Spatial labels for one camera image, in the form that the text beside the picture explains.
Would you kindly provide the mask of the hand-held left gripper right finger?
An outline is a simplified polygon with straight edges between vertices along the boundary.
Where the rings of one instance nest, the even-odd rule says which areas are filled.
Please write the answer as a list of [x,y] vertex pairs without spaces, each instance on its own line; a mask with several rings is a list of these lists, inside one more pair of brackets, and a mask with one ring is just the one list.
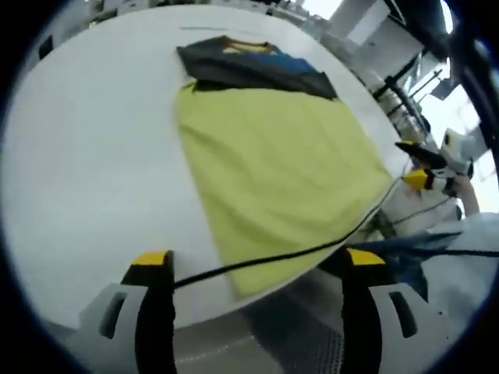
[[379,256],[341,251],[343,373],[424,373],[448,348],[448,324]]

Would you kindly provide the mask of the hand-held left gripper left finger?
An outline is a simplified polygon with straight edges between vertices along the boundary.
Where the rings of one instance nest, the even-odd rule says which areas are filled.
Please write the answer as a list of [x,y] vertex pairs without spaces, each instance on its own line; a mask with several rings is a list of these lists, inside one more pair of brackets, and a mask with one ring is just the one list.
[[174,255],[136,257],[80,313],[77,357],[93,373],[174,373]]

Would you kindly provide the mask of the person's right hand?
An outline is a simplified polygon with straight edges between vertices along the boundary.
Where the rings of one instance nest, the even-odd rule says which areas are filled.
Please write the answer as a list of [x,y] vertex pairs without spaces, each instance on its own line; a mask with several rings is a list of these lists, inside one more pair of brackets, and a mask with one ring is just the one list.
[[471,180],[464,175],[456,175],[452,179],[450,190],[459,198],[475,195]]

